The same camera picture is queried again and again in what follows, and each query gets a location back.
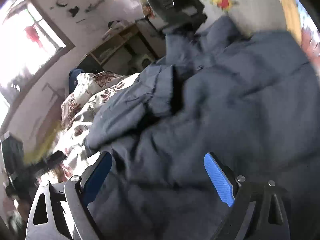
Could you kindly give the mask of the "large navy blue jacket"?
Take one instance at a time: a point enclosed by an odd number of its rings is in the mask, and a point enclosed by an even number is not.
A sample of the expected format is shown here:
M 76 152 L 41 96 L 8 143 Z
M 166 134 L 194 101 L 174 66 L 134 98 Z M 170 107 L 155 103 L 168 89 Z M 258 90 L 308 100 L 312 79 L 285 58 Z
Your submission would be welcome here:
M 289 192 L 292 239 L 319 239 L 319 83 L 287 31 L 245 38 L 223 16 L 169 33 L 167 54 L 95 115 L 88 155 L 112 154 L 89 206 L 104 239 L 210 239 L 227 205 L 203 165 Z

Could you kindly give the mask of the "yellow cloth on bed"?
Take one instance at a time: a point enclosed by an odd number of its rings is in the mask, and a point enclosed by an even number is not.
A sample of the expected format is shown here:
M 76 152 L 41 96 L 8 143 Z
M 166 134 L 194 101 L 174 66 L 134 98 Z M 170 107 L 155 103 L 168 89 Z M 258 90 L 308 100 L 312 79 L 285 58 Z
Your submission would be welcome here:
M 60 121 L 56 121 L 51 128 L 46 132 L 43 139 L 36 147 L 28 153 L 24 154 L 23 162 L 25 165 L 35 164 L 46 157 L 52 149 L 54 141 L 57 139 L 57 134 L 62 131 Z

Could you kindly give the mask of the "dark blue pillow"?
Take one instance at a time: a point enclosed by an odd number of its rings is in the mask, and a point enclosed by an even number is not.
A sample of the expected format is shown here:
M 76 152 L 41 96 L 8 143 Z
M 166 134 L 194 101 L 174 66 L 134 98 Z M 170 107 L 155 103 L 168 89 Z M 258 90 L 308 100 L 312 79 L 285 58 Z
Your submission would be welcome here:
M 76 86 L 78 85 L 77 77 L 84 71 L 82 69 L 75 68 L 69 72 L 69 79 L 68 79 L 68 90 L 69 94 L 74 92 Z

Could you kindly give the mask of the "white floral bed quilt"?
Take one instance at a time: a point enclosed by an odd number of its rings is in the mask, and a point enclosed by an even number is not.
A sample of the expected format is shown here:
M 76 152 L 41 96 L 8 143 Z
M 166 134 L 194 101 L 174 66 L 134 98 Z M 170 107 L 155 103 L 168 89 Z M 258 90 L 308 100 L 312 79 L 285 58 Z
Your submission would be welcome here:
M 61 151 L 66 159 L 53 170 L 53 182 L 64 182 L 80 175 L 96 157 L 87 157 L 84 139 L 100 108 L 118 91 L 133 85 L 140 73 L 118 75 L 103 71 L 81 73 L 75 90 L 62 103 L 62 124 L 53 143 L 53 152 Z

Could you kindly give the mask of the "red garment hanging outside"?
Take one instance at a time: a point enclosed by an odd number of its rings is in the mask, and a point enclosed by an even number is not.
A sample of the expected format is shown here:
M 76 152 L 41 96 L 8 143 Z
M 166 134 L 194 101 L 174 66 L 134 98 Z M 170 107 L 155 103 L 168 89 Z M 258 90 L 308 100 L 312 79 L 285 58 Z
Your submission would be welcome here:
M 43 47 L 42 42 L 40 41 L 40 37 L 33 25 L 26 27 L 25 29 L 27 38 L 29 38 L 32 42 L 35 42 L 38 44 L 40 48 Z

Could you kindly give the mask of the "wooden desk with shelves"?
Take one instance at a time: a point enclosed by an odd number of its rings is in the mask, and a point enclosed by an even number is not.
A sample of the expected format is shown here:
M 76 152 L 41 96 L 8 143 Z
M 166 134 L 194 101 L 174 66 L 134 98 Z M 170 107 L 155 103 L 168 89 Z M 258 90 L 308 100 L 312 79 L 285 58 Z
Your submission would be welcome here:
M 146 55 L 150 60 L 159 59 L 159 55 L 152 48 L 146 37 L 143 35 L 138 25 L 132 24 L 122 30 L 116 31 L 110 37 L 103 40 L 101 44 L 88 52 L 80 61 L 77 69 L 82 69 L 84 72 L 98 74 L 103 69 L 106 70 L 106 65 L 116 53 L 122 49 L 135 58 L 141 53 L 138 52 L 138 47 L 134 46 L 132 40 L 138 38 L 142 43 L 143 48 L 146 49 Z

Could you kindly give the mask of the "blue cartoon door curtain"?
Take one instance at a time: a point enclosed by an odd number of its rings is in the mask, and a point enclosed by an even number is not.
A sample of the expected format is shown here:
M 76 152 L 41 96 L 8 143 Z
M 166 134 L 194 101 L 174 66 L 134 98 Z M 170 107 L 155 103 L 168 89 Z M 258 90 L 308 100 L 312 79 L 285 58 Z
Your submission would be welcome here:
M 319 76 L 319 29 L 299 0 L 279 0 L 287 30 L 307 55 Z

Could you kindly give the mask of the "black office chair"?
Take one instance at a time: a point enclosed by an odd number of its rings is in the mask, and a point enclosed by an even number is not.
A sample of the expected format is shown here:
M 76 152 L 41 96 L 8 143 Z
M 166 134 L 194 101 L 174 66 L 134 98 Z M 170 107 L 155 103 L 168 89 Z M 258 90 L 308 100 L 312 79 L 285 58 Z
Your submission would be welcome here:
M 147 0 L 154 12 L 166 23 L 161 32 L 196 32 L 206 22 L 204 5 L 200 0 Z

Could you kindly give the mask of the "window with wooden frame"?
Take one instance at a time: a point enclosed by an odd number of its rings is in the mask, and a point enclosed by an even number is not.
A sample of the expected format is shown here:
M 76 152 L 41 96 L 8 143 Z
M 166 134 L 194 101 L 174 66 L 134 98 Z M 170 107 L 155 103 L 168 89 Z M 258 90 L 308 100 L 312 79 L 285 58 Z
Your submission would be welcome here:
M 5 132 L 30 90 L 74 43 L 36 0 L 15 0 L 1 20 L 1 132 Z M 27 38 L 33 25 L 43 47 Z

